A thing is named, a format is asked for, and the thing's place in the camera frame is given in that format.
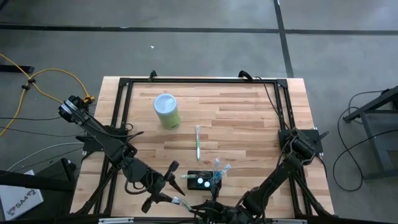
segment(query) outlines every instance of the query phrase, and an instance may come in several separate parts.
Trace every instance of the small black box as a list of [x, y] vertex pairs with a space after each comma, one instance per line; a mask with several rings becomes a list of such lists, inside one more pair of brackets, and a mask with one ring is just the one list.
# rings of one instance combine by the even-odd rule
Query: small black box
[[[187, 179], [187, 188], [188, 190], [211, 190], [211, 183], [209, 187], [205, 187], [205, 182], [209, 181], [213, 177], [213, 171], [206, 171], [206, 170], [188, 170], [188, 175], [189, 174], [200, 174], [203, 179], [203, 183], [198, 184], [198, 178], [189, 178]], [[221, 189], [221, 179], [218, 183], [217, 186], [219, 189]]]

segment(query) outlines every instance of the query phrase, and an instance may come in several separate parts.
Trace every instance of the toothbrush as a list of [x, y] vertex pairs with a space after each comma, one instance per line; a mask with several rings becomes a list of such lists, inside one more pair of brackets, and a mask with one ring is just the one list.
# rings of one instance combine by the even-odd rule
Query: toothbrush
[[213, 178], [214, 178], [214, 179], [213, 179], [214, 183], [217, 184], [217, 183], [221, 180], [221, 178], [225, 175], [225, 173], [226, 173], [230, 168], [231, 168], [231, 165], [227, 164], [227, 165], [224, 167], [223, 170], [217, 172], [216, 175], [213, 176]]
[[197, 125], [197, 160], [200, 160], [200, 140], [199, 140], [199, 125]]
[[216, 173], [218, 172], [218, 166], [220, 165], [220, 160], [216, 158], [216, 162], [214, 163], [214, 168], [213, 168], [213, 177], [216, 176]]

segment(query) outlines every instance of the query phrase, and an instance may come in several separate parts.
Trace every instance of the black metal frame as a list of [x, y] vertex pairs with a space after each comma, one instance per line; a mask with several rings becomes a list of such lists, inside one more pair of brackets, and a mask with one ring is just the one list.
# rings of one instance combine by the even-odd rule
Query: black metal frame
[[[24, 72], [30, 74], [35, 70], [32, 66], [18, 65]], [[15, 65], [0, 65], [0, 72], [22, 73]]]
[[[398, 86], [384, 92], [376, 99], [358, 108], [348, 116], [345, 116], [343, 120], [349, 123], [356, 118], [361, 118], [366, 134], [370, 138], [377, 133], [373, 131], [372, 126], [369, 124], [368, 114], [397, 114], [398, 110], [377, 110], [381, 106], [396, 100], [398, 100]], [[365, 175], [364, 180], [375, 180], [398, 176], [398, 169], [393, 167], [387, 149], [381, 149], [380, 147], [377, 147], [377, 139], [375, 138], [369, 139], [369, 142], [373, 149], [379, 172]]]
[[[116, 120], [118, 118], [119, 114], [119, 108], [121, 106], [121, 99], [122, 99], [122, 92], [124, 88], [127, 87], [126, 91], [126, 100], [124, 102], [124, 108], [123, 108], [123, 115], [122, 115], [122, 120], [121, 120], [121, 129], [126, 127], [126, 122], [127, 122], [127, 115], [128, 115], [128, 110], [129, 110], [129, 105], [130, 105], [130, 99], [131, 99], [131, 94], [132, 94], [132, 88], [134, 86], [134, 83], [252, 83], [252, 84], [262, 84], [262, 81], [266, 84], [272, 84], [274, 87], [275, 91], [275, 100], [276, 100], [276, 108], [277, 111], [280, 114], [280, 117], [284, 119], [284, 112], [282, 109], [282, 102], [281, 102], [281, 97], [280, 97], [280, 89], [283, 89], [284, 95], [285, 95], [285, 101], [286, 101], [286, 107], [287, 107], [287, 113], [289, 117], [289, 123], [291, 127], [295, 126], [295, 121], [294, 121], [294, 116], [293, 116], [293, 109], [292, 109], [292, 104], [290, 101], [290, 95], [289, 95], [289, 88], [287, 84], [286, 79], [262, 79], [261, 80], [253, 80], [250, 75], [247, 73], [244, 75], [244, 71], [241, 71], [239, 73], [238, 78], [154, 78], [157, 76], [155, 71], [152, 71], [150, 74], [149, 78], [120, 78], [119, 80], [119, 85], [118, 85], [118, 91], [116, 94], [116, 99], [115, 99], [115, 105], [114, 105], [114, 111], [113, 111], [113, 116], [112, 116], [112, 122], [111, 125], [112, 127], [116, 126]], [[280, 128], [281, 129], [286, 129], [285, 124], [282, 122], [282, 120], [279, 120]], [[104, 164], [103, 164], [103, 169], [101, 171], [101, 177], [100, 180], [103, 180], [106, 175], [106, 171], [108, 170], [108, 164], [109, 161], [107, 158], [104, 159]], [[305, 175], [303, 169], [300, 170], [298, 173], [298, 176], [300, 177], [300, 180], [302, 180], [306, 184], [305, 180]], [[108, 201], [106, 203], [106, 208], [104, 210], [104, 213], [110, 215], [111, 210], [112, 210], [112, 205], [113, 205], [113, 198], [114, 198], [114, 191], [115, 191], [115, 186], [116, 186], [116, 179], [117, 175], [115, 175], [111, 179], [110, 183], [110, 188], [109, 188], [109, 194], [108, 194]], [[297, 197], [297, 190], [295, 188], [295, 180], [293, 177], [289, 179], [289, 184], [290, 184], [290, 193], [292, 194], [292, 203], [293, 203], [293, 208], [294, 208], [294, 213], [295, 216], [297, 217], [298, 215], [302, 215], [300, 206], [299, 206], [299, 200]], [[308, 199], [305, 197], [305, 213], [307, 215], [312, 214], [312, 209], [310, 206], [310, 203]], [[95, 213], [100, 213], [100, 207], [101, 207], [101, 197], [95, 204]], [[169, 221], [178, 221], [175, 218], [169, 218]]]
[[[157, 76], [155, 71], [152, 71], [150, 74], [149, 78], [120, 78], [119, 79], [119, 85], [118, 85], [118, 91], [116, 94], [116, 100], [115, 100], [115, 105], [114, 105], [114, 111], [113, 111], [113, 116], [112, 116], [112, 121], [111, 121], [111, 128], [116, 128], [116, 121], [118, 119], [118, 114], [119, 114], [119, 109], [121, 106], [121, 99], [122, 99], [122, 93], [124, 88], [127, 88], [126, 91], [126, 97], [125, 97], [125, 102], [123, 106], [123, 114], [122, 114], [122, 120], [121, 120], [121, 126], [118, 128], [119, 130], [125, 130], [126, 129], [126, 123], [127, 123], [127, 116], [128, 116], [128, 111], [130, 107], [130, 100], [131, 100], [131, 95], [132, 95], [132, 88], [134, 86], [134, 83], [245, 83], [245, 84], [271, 84], [274, 87], [275, 91], [275, 102], [276, 103], [276, 109], [279, 113], [279, 116], [281, 119], [279, 119], [279, 124], [280, 128], [282, 130], [287, 130], [287, 127], [285, 127], [285, 124], [282, 122], [282, 119], [284, 119], [284, 111], [282, 108], [282, 102], [281, 102], [281, 96], [280, 96], [280, 89], [283, 89], [284, 95], [285, 95], [285, 101], [286, 101], [286, 107], [287, 107], [287, 114], [289, 117], [289, 123], [290, 127], [295, 126], [295, 121], [294, 121], [294, 116], [293, 116], [293, 109], [292, 109], [292, 104], [290, 101], [290, 95], [289, 95], [289, 87], [287, 84], [286, 79], [262, 79], [262, 80], [254, 80], [250, 77], [249, 74], [246, 72], [242, 71], [239, 73], [238, 78], [155, 78]], [[108, 173], [109, 169], [109, 159], [107, 157], [104, 158], [103, 162], [103, 167], [100, 175], [100, 183], [106, 178], [106, 174]], [[9, 185], [16, 185], [16, 186], [27, 186], [27, 181], [29, 180], [29, 187], [35, 188], [35, 189], [49, 189], [49, 190], [58, 190], [58, 191], [73, 191], [74, 185], [67, 184], [66, 182], [61, 182], [60, 180], [52, 180], [52, 179], [46, 179], [42, 177], [36, 177], [36, 176], [29, 176], [29, 175], [24, 175], [24, 174], [16, 174], [13, 172], [6, 172], [6, 171], [1, 171], [0, 170], [0, 175], [2, 176], [1, 183], [0, 184], [9, 184]], [[100, 215], [101, 217], [111, 217], [111, 211], [112, 211], [112, 206], [113, 206], [113, 200], [114, 200], [114, 192], [116, 190], [116, 179], [117, 175], [112, 176], [112, 179], [110, 181], [110, 188], [108, 192], [108, 199], [106, 202], [106, 207], [103, 211], [103, 213], [100, 212], [101, 208], [101, 202], [102, 202], [102, 197], [103, 197], [103, 192], [101, 194], [101, 197], [95, 202], [95, 207], [94, 207], [94, 215]], [[303, 173], [303, 170], [300, 170], [297, 175], [293, 175], [292, 178], [289, 179], [290, 183], [290, 191], [292, 194], [292, 203], [293, 203], [293, 208], [294, 208], [294, 213], [295, 217], [299, 217], [302, 215], [300, 206], [299, 206], [299, 201], [297, 197], [297, 190], [295, 188], [295, 180], [297, 182], [303, 182], [305, 183], [305, 175]], [[312, 214], [312, 209], [310, 206], [310, 203], [308, 199], [305, 197], [305, 211], [307, 215]], [[178, 222], [181, 220], [181, 218], [164, 218], [164, 217], [139, 217], [141, 220], [163, 220], [166, 222]]]

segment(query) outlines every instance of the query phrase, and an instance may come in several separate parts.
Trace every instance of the small white object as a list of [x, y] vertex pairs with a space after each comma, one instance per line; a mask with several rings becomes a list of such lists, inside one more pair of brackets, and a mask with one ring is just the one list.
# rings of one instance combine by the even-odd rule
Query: small white object
[[180, 204], [180, 199], [178, 197], [174, 197], [172, 200], [173, 204], [179, 205]]
[[100, 218], [98, 224], [122, 224], [122, 223], [134, 223], [134, 217], [131, 218]]

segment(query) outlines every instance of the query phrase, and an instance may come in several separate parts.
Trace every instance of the yellow cable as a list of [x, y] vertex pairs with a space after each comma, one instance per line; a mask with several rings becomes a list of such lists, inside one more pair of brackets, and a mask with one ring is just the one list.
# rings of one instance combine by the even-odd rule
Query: yellow cable
[[4, 128], [4, 129], [1, 131], [0, 137], [6, 132], [6, 130], [10, 127], [10, 125], [12, 124], [12, 122], [14, 122], [15, 118], [18, 116], [19, 111], [21, 110], [22, 102], [24, 101], [25, 93], [26, 93], [26, 90], [22, 90], [22, 94], [21, 94], [21, 98], [19, 99], [19, 104], [18, 104], [17, 111], [15, 112], [15, 115], [14, 115], [13, 119], [7, 124], [6, 128]]
[[[35, 74], [33, 74], [33, 75], [30, 77], [28, 74], [26, 74], [26, 72], [25, 72], [23, 69], [21, 69], [20, 66], [18, 66], [18, 65], [17, 65], [15, 62], [13, 62], [11, 59], [7, 58], [7, 57], [6, 57], [5, 55], [3, 55], [3, 54], [0, 54], [0, 56], [2, 56], [4, 59], [6, 59], [6, 60], [7, 60], [8, 62], [10, 62], [11, 64], [15, 65], [15, 66], [16, 66], [28, 79], [34, 78], [36, 75], [41, 74], [41, 73], [43, 73], [43, 72], [47, 72], [47, 71], [58, 71], [58, 72], [66, 73], [66, 74], [72, 76], [73, 78], [75, 78], [75, 80], [78, 81], [78, 82], [80, 83], [81, 87], [83, 87], [83, 90], [84, 90], [84, 92], [86, 93], [85, 98], [89, 98], [89, 99], [91, 99], [91, 100], [94, 100], [94, 97], [93, 97], [93, 96], [90, 96], [90, 94], [88, 94], [86, 87], [85, 87], [84, 84], [79, 80], [79, 78], [78, 78], [76, 75], [74, 75], [74, 74], [72, 74], [72, 73], [70, 73], [70, 72], [67, 72], [67, 71], [64, 71], [64, 70], [61, 70], [61, 69], [57, 69], [57, 68], [48, 68], [48, 69], [44, 69], [44, 70], [41, 70], [41, 71], [39, 71], [39, 72], [36, 72]], [[49, 95], [49, 94], [44, 93], [44, 92], [36, 85], [36, 83], [32, 83], [32, 84], [33, 84], [33, 86], [36, 87], [37, 91], [39, 91], [39, 93], [41, 93], [42, 95], [47, 96], [47, 97], [49, 97], [49, 98], [51, 98], [51, 99], [53, 99], [53, 100], [55, 100], [55, 101], [57, 101], [57, 102], [59, 102], [59, 103], [63, 103], [61, 100], [58, 100], [58, 99], [55, 98], [54, 96], [51, 96], [51, 95]], [[21, 110], [22, 102], [24, 101], [25, 93], [26, 93], [26, 90], [23, 89], [23, 90], [22, 90], [22, 94], [21, 94], [21, 98], [19, 99], [19, 104], [18, 104], [17, 111], [16, 111], [14, 117], [12, 118], [12, 120], [7, 124], [6, 128], [4, 128], [4, 129], [1, 131], [0, 137], [6, 132], [6, 130], [10, 127], [10, 125], [14, 122], [15, 118], [18, 116], [19, 111]]]
[[80, 83], [81, 87], [83, 88], [84, 92], [86, 93], [86, 97], [90, 97], [90, 94], [88, 94], [88, 91], [87, 91], [85, 85], [80, 81], [80, 79], [79, 79], [76, 75], [74, 75], [74, 74], [72, 74], [72, 73], [70, 73], [70, 72], [68, 72], [68, 71], [62, 70], [62, 69], [58, 69], [58, 68], [47, 68], [47, 69], [41, 70], [41, 71], [39, 71], [39, 72], [36, 72], [35, 74], [33, 74], [33, 75], [31, 76], [31, 78], [34, 78], [36, 75], [41, 74], [41, 73], [44, 73], [44, 72], [47, 72], [47, 71], [58, 71], [58, 72], [63, 72], [63, 73], [66, 73], [66, 74], [70, 75], [71, 77], [75, 78], [75, 80], [78, 81], [78, 82]]

